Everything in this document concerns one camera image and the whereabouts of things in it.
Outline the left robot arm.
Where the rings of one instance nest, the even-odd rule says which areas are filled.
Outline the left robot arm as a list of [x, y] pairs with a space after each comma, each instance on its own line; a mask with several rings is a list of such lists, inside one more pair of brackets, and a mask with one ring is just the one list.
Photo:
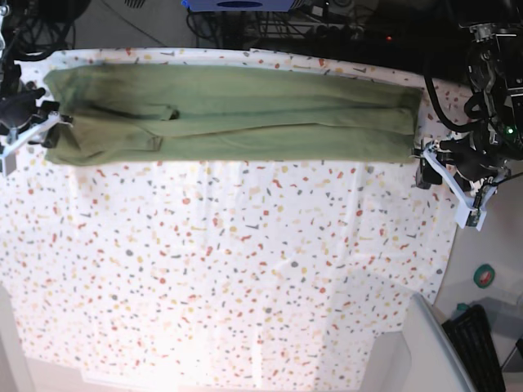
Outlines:
[[431, 66], [423, 77], [440, 122], [457, 134], [435, 147], [436, 161], [456, 169], [465, 191], [476, 182], [497, 187], [515, 179], [506, 167], [522, 160], [522, 3], [520, 1], [437, 1], [438, 13], [472, 35], [465, 56], [471, 96], [466, 124], [452, 122], [437, 98]]

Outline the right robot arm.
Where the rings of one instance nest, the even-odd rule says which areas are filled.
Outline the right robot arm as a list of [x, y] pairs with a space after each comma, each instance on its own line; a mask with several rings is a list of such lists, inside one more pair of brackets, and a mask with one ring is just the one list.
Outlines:
[[64, 42], [64, 30], [45, 20], [40, 1], [1, 2], [1, 135], [14, 142], [58, 110], [38, 104], [46, 90], [21, 81], [19, 63], [45, 60]]

